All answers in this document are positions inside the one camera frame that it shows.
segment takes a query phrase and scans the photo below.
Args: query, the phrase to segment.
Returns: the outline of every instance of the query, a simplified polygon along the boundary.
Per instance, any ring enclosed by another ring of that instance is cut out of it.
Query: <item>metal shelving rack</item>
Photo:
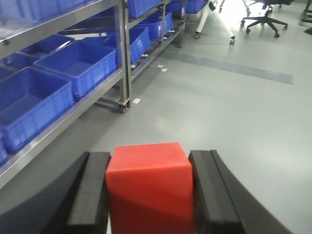
[[[17,154],[9,156],[8,162],[0,167],[0,188],[10,181],[111,87],[119,83],[119,104],[122,108],[127,107],[130,100],[124,54],[123,0],[94,0],[66,14],[37,24],[15,19],[0,18],[0,59],[2,59],[111,7],[115,8],[115,31],[117,35],[120,35],[120,37],[118,37],[118,42],[122,48],[121,64],[118,65],[117,70],[113,74],[79,102],[76,102],[71,109],[53,122],[41,134],[36,136]]]
[[[166,13],[166,5],[171,2],[171,0],[163,0],[159,5],[155,6],[144,15],[140,16],[137,19],[129,19],[129,8],[128,1],[124,0],[124,16],[125,16],[125,48],[126,48],[126,69],[127,69],[127,80],[129,83],[129,90],[131,90],[132,81],[173,41],[176,39],[178,46],[181,47],[183,33],[185,29],[184,24],[184,9],[185,9],[185,0],[181,1],[181,17],[179,19],[174,20],[174,32],[167,33],[163,35],[162,38],[158,41],[153,41],[152,46],[146,51],[148,54],[147,58],[141,58],[139,62],[136,64],[135,68],[132,68],[131,60],[130,60],[130,36],[129,30],[140,23],[142,20],[146,19],[159,9],[162,10],[162,19],[164,20],[164,16]]]
[[[304,26],[304,23],[312,23],[312,10],[310,9],[311,0],[308,0],[305,9],[302,12],[302,18],[299,23],[300,26]]]

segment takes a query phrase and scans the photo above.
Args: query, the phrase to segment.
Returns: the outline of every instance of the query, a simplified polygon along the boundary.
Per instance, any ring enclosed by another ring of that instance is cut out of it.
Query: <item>blue storage bin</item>
[[[9,77],[10,75],[14,74],[16,70],[13,68],[5,66],[3,63],[0,62],[0,81]]]
[[[116,49],[116,62],[117,64],[121,64],[121,47],[117,45],[117,38],[115,34],[111,36],[104,36],[104,37],[89,37],[84,38],[83,40],[88,41],[93,44],[103,45],[107,47],[112,47]]]
[[[186,1],[186,13],[187,14],[196,14],[200,11],[205,5],[205,0],[187,0]]]
[[[60,14],[59,0],[20,0],[23,19],[39,22]]]
[[[87,0],[59,0],[60,11],[61,12],[68,11],[86,2],[88,1]]]
[[[102,45],[108,39],[109,39],[109,37],[107,37],[107,36],[100,36],[100,37],[87,37],[87,38],[84,38],[82,40],[85,40],[85,41],[90,42],[92,44]]]
[[[7,68],[13,69],[16,72],[33,64],[31,59],[18,52],[5,57],[2,61]]]
[[[18,0],[0,0],[0,15],[9,18],[22,19],[23,12]]]
[[[0,0],[0,15],[39,22],[85,4],[90,0]]]
[[[136,64],[141,55],[151,46],[148,27],[130,29],[130,56],[131,64]]]
[[[172,0],[170,3],[166,5],[166,11],[172,12],[173,16],[181,15],[181,2],[180,0]]]
[[[174,27],[174,22],[172,20],[172,13],[166,12],[164,19],[164,34],[168,33]]]
[[[153,7],[159,5],[161,0],[128,0],[129,17],[138,18]]]
[[[3,138],[3,134],[0,133],[0,166],[2,166],[8,161],[8,154],[5,150],[2,138]]]
[[[32,65],[34,62],[44,58],[54,50],[60,49],[73,41],[73,38],[55,34],[31,46],[28,46],[27,48],[19,51],[18,54],[27,57],[28,62],[30,65]]]
[[[155,12],[145,20],[141,21],[137,27],[148,27],[150,40],[155,40],[161,38],[162,34],[162,20],[160,16],[162,13],[160,11]],[[165,18],[164,18],[164,34],[166,34],[170,29],[172,29],[174,26],[173,20],[172,20],[172,13],[166,12]]]
[[[105,11],[102,11],[98,14],[96,14],[95,16],[92,16],[92,17],[104,17],[104,16],[113,16],[115,14],[115,11],[114,11],[114,7],[111,7]]]
[[[35,65],[71,79],[74,98],[80,100],[116,70],[116,50],[77,40]]]
[[[71,83],[28,67],[0,82],[0,129],[16,153],[74,103]]]
[[[186,1],[186,13],[195,14],[200,11],[205,5],[205,0],[187,0]],[[173,0],[166,5],[166,11],[172,12],[174,16],[181,15],[181,3],[180,0]]]
[[[148,34],[150,36],[150,40],[155,40],[161,38],[161,19],[160,12],[157,11],[148,18],[142,20],[138,25],[138,27],[148,27]]]

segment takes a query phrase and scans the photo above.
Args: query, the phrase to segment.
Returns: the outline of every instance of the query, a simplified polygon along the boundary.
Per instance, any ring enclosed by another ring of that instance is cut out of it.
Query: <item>dark floor stripe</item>
[[[165,50],[160,54],[161,57],[166,59],[172,59],[180,62],[186,62],[190,64],[195,64],[204,67],[215,68],[222,71],[234,72],[238,74],[243,74],[251,77],[257,77],[262,79],[268,79],[276,82],[281,82],[284,84],[293,84],[293,76],[271,72],[263,69],[241,66],[233,63],[220,62],[209,58],[199,58],[191,55],[179,54],[177,52]]]

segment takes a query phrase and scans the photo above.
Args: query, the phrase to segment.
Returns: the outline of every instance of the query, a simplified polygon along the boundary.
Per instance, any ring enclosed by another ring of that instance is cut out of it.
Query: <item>red foam block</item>
[[[117,147],[106,171],[113,234],[193,234],[192,166],[179,143]]]

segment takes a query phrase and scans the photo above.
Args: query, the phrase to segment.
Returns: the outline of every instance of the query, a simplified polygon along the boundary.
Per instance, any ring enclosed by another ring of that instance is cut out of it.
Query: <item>gray floor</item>
[[[253,6],[253,15],[260,9]],[[226,1],[221,15],[235,46],[213,15],[199,40],[196,25],[188,24],[183,48],[170,45],[133,83],[139,104],[123,115],[108,101],[92,106],[0,190],[0,213],[42,189],[83,151],[177,141],[187,154],[217,149],[282,223],[311,234],[312,36],[298,26],[303,9],[301,3],[274,7],[272,16],[289,23],[275,39],[268,26],[246,35],[241,1]],[[116,93],[105,99],[116,100]]]

